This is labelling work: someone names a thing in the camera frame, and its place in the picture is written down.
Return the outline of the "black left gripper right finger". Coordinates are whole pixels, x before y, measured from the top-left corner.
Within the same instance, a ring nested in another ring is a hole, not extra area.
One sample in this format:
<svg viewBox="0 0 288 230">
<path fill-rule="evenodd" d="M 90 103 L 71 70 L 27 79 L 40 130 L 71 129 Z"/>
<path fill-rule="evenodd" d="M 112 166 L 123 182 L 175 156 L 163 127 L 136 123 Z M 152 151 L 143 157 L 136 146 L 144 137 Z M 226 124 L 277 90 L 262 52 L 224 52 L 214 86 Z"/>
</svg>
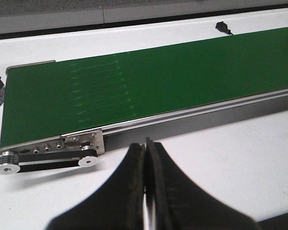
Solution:
<svg viewBox="0 0 288 230">
<path fill-rule="evenodd" d="M 146 140 L 146 188 L 155 202 L 157 230 L 258 230 L 247 215 L 194 183 L 160 142 Z"/>
</svg>

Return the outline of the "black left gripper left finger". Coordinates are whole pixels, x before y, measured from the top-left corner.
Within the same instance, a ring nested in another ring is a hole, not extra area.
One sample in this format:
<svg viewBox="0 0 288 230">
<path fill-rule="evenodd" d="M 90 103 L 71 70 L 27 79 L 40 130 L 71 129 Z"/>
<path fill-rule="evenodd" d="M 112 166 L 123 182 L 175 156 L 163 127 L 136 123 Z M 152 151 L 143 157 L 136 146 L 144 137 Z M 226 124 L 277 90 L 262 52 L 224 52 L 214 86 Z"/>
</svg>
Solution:
<svg viewBox="0 0 288 230">
<path fill-rule="evenodd" d="M 55 217 L 48 230 L 142 230 L 144 146 L 131 144 L 120 165 L 86 200 Z"/>
</svg>

